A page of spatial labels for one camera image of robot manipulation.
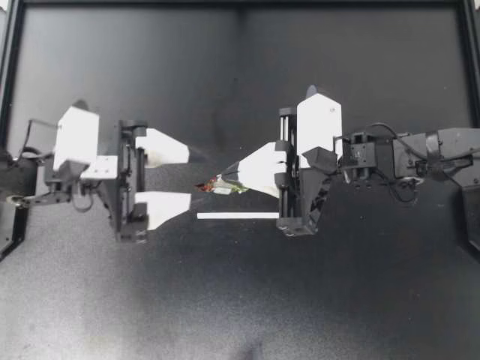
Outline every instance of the gray surface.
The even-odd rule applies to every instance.
[[[472,124],[455,13],[447,8],[28,11],[10,150],[29,117],[56,122],[78,98],[101,114],[195,146],[209,162],[148,173],[191,185],[278,136],[278,107],[316,83],[345,131]],[[48,148],[53,134],[35,132]],[[415,208],[334,187],[321,233],[184,214],[149,244],[116,244],[103,209],[35,209],[0,262],[2,359],[477,359],[480,265],[463,248],[450,185]],[[199,210],[272,210],[247,193]]]

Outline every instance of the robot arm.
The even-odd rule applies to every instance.
[[[143,242],[148,230],[186,212],[191,204],[189,193],[146,191],[146,168],[187,163],[194,153],[146,123],[120,121],[106,154],[98,154],[99,121],[99,115],[79,101],[58,126],[50,125],[57,130],[52,153],[28,156],[27,137],[16,160],[7,152],[0,154],[0,200],[19,208],[73,203],[86,212],[97,197],[119,241]],[[36,195],[40,166],[48,191]],[[88,198],[90,205],[80,208],[78,197]]]
[[[271,152],[268,163],[278,162],[283,170],[257,166],[241,177],[241,167],[234,164],[238,178],[232,179],[236,173],[230,167],[203,190],[220,192],[216,190],[235,185],[274,195],[279,199],[277,227],[287,236],[301,236],[317,232],[334,178],[356,188],[386,186],[397,201],[411,204],[425,178],[453,181],[463,193],[469,241],[480,250],[480,129],[399,134],[387,124],[374,123],[345,135],[340,104],[310,87],[296,109],[280,110],[280,140],[269,144],[283,155]],[[236,164],[249,158],[254,162],[256,153]],[[275,184],[276,194],[241,181],[255,179],[259,171],[269,172],[262,179]]]

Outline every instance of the white plastic cover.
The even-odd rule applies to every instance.
[[[58,122],[53,170],[58,171],[65,161],[90,165],[97,158],[98,124],[94,112],[70,106]]]
[[[147,155],[145,167],[163,164],[186,164],[190,156],[188,146],[158,130],[147,128],[146,136],[138,136],[135,146]]]
[[[264,146],[248,155],[238,164],[238,180],[252,190],[279,197],[275,174],[287,171],[287,153],[275,151],[275,143]]]
[[[297,155],[300,167],[308,168],[304,152],[317,146],[333,151],[333,138],[342,134],[342,106],[332,99],[315,94],[297,106]],[[343,149],[336,146],[338,157]]]
[[[191,194],[145,191],[135,193],[135,203],[147,204],[148,230],[155,230],[165,221],[188,211]]]

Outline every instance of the wire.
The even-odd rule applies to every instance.
[[[43,120],[38,120],[36,118],[31,118],[30,120],[28,120],[28,126],[27,126],[27,132],[26,132],[26,135],[25,135],[25,140],[23,141],[23,145],[22,145],[22,148],[20,148],[20,152],[19,152],[19,155],[18,155],[18,158],[15,160],[14,164],[18,164],[19,161],[22,159],[23,157],[23,154],[25,152],[32,152],[32,149],[34,149],[35,151],[37,151],[36,148],[32,148],[31,146],[27,146],[27,142],[29,141],[29,138],[30,138],[30,132],[32,130],[32,125],[33,124],[37,124],[37,125],[42,125],[46,128],[54,128],[56,129],[58,126],[57,125],[53,125],[53,124],[50,124],[49,122],[46,122],[46,121],[43,121]]]
[[[410,204],[411,206],[414,206],[416,204],[418,197],[414,189],[412,190],[413,192],[412,198],[404,199],[398,193],[398,190],[395,188],[396,181],[392,181],[387,175],[385,175],[385,173],[382,170],[376,169],[373,173],[377,174],[385,182],[385,184],[388,186],[388,192],[390,193],[391,197],[393,197],[395,200],[397,200],[400,203]]]
[[[88,210],[90,210],[90,209],[92,208],[93,202],[94,202],[92,193],[89,193],[89,194],[88,194],[88,198],[90,199],[90,203],[89,203],[85,208],[79,208],[79,207],[77,206],[77,204],[75,203],[75,196],[72,196],[72,205],[73,205],[73,207],[75,208],[75,210],[77,210],[78,212],[80,212],[80,213],[82,213],[82,214],[84,214],[84,213],[86,213]]]

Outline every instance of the white plastic strip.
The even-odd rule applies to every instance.
[[[199,212],[199,220],[208,219],[278,219],[277,212]]]

